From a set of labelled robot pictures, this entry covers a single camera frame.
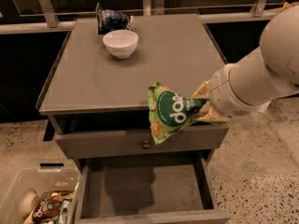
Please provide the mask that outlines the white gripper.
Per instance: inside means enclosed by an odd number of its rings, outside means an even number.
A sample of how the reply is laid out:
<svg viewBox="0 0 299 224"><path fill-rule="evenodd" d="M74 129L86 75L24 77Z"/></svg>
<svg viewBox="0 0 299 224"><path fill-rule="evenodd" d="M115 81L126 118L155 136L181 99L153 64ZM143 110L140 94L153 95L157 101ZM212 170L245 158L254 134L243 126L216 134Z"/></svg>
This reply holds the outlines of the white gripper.
<svg viewBox="0 0 299 224"><path fill-rule="evenodd" d="M193 99L208 99L194 115L196 121L208 123L226 122L232 116L244 116L249 113L249 106L239 100L230 83L232 64L223 66L215 72L210 81L203 82L193 93Z"/></svg>

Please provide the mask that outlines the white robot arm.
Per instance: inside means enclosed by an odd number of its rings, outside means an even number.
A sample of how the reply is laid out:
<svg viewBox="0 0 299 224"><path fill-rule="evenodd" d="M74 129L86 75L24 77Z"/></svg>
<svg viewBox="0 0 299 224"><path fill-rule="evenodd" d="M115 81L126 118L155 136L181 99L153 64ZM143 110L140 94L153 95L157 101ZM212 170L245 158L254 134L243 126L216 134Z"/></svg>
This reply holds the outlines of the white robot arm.
<svg viewBox="0 0 299 224"><path fill-rule="evenodd" d="M299 6L289 7L264 27L259 47L215 72L192 95L206 98L196 121L220 122L264 112L277 99L299 93Z"/></svg>

